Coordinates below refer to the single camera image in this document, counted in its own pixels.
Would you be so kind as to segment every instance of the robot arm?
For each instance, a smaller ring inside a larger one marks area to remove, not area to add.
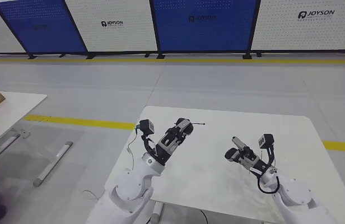
[[[232,148],[228,150],[225,158],[230,162],[241,164],[257,177],[258,188],[262,193],[272,195],[287,224],[337,224],[327,208],[318,201],[304,183],[296,179],[286,178],[277,168],[272,166],[274,160],[274,139],[271,134],[264,134],[259,140],[260,148],[267,150],[269,157],[267,164],[238,137],[233,137],[232,141],[238,149]],[[271,191],[265,192],[262,190],[260,182]],[[296,211],[291,209],[291,207],[307,208]]]
[[[176,126],[169,128],[154,148],[148,137],[154,134],[153,124],[141,120],[136,127],[143,132],[146,153],[137,161],[133,170],[126,170],[117,184],[107,189],[91,211],[87,223],[91,224],[132,224],[153,194],[151,179],[160,176],[165,164],[177,146],[193,131],[188,119],[180,118]]]

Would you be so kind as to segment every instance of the floor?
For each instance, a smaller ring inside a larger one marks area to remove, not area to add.
[[[303,115],[322,140],[345,142],[345,64],[0,62],[0,90],[47,94],[33,114],[130,123],[147,105]],[[21,125],[32,135],[0,155],[0,195],[8,208],[0,223],[85,223],[96,199],[82,192],[103,193],[130,131]],[[73,147],[34,188],[33,180],[48,164],[34,149],[56,153],[66,141],[73,141]],[[345,184],[345,152],[328,153]],[[209,223],[258,223],[211,212],[206,216]],[[204,222],[199,210],[176,206],[166,206],[161,221]]]

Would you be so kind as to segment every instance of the white tabletop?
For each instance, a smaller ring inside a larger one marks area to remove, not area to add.
[[[0,138],[47,97],[43,94],[20,92],[1,92],[1,94],[6,99],[0,103]]]
[[[258,139],[271,133],[279,171],[305,182],[339,223],[345,223],[345,186],[309,118],[148,106],[140,120],[153,122],[155,134],[151,138],[157,142],[180,117],[206,125],[195,125],[193,133],[166,163],[161,177],[153,178],[152,200],[284,223],[271,196],[258,190],[256,177],[224,158],[225,152],[235,147],[233,136],[238,136],[259,155]],[[132,132],[127,144],[133,137]],[[125,168],[132,166],[131,155],[125,150],[127,144],[105,184],[106,189],[114,185]],[[135,158],[146,151],[139,137],[130,147]],[[267,161],[266,151],[263,160]]]

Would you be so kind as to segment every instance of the yellow stripe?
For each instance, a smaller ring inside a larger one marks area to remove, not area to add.
[[[27,115],[25,117],[25,120],[30,120],[33,122],[73,124],[88,127],[113,128],[123,130],[133,130],[135,127],[134,123],[108,122],[104,120],[87,120],[77,118],[61,118],[57,116],[43,116],[35,114]],[[345,142],[323,141],[323,144],[327,150],[345,151]]]
[[[345,142],[323,141],[323,144],[327,150],[337,150],[345,152]]]
[[[0,59],[0,62],[27,62],[27,63],[47,63],[47,62],[173,62],[173,63],[279,63],[279,64],[345,64],[345,60],[288,60],[288,59],[253,59],[253,60],[242,60],[242,59],[149,59],[149,58],[96,58],[92,60],[85,59]]]
[[[103,120],[87,120],[87,119],[77,119],[77,118],[61,118],[57,116],[42,116],[42,115],[34,115],[34,114],[27,115],[25,117],[25,120],[30,120],[33,122],[73,124],[73,125],[79,125],[79,126],[114,128],[114,129],[124,129],[124,130],[133,130],[135,127],[135,124],[133,123],[107,122]]]

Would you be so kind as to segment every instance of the black cable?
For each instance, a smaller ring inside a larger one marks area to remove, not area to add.
[[[258,186],[258,189],[264,193],[264,194],[276,194],[279,190],[279,178],[276,176],[276,179],[277,179],[277,188],[272,191],[272,192],[265,192],[264,190],[262,190],[261,186],[260,186],[260,178],[257,178],[257,186]]]
[[[277,188],[272,191],[272,192],[265,192],[264,190],[262,190],[261,186],[260,186],[260,178],[266,173],[266,171],[271,167],[273,161],[274,161],[274,148],[273,146],[271,146],[270,148],[267,148],[267,154],[268,154],[268,163],[266,168],[263,170],[261,176],[259,178],[257,178],[257,187],[258,189],[264,193],[264,194],[276,194],[279,190],[279,178],[276,176],[277,179]]]
[[[206,224],[208,224],[207,217],[206,217],[205,213],[203,211],[201,211],[201,210],[200,210],[200,212],[202,212],[202,214],[205,216]]]

